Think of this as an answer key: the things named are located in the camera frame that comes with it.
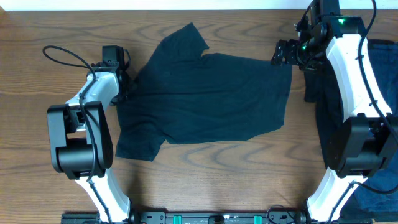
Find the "dark teal t-shirt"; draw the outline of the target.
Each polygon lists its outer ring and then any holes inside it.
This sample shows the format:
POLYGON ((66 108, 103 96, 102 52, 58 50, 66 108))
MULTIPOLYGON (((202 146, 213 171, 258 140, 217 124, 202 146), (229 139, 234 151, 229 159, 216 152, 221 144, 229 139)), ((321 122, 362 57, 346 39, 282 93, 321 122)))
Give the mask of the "dark teal t-shirt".
POLYGON ((193 24, 164 38, 118 105, 116 155, 152 161, 163 143, 246 141, 284 125, 292 67, 208 53, 193 24))

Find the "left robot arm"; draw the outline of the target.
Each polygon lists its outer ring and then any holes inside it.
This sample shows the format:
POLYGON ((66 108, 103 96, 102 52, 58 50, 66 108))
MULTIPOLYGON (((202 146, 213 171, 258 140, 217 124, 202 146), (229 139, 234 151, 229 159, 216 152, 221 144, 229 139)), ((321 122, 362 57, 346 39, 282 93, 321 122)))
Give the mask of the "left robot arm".
POLYGON ((67 223, 135 223, 129 197, 111 168, 114 159, 105 112, 121 100, 131 79, 126 72, 101 68, 70 100, 47 110, 53 168, 85 190, 98 214, 64 218, 67 223))

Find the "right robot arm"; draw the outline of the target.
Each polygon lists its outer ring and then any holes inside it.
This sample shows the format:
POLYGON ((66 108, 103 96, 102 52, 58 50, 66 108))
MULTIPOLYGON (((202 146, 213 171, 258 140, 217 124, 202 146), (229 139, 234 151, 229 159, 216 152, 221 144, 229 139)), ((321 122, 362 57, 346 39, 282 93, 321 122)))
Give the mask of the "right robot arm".
POLYGON ((368 54, 368 29, 360 17, 304 16, 299 38, 278 41, 273 65, 306 72, 327 69, 338 85, 341 126, 326 145, 326 173, 297 223, 331 223, 358 187, 385 169, 397 149, 397 118, 386 103, 368 54))

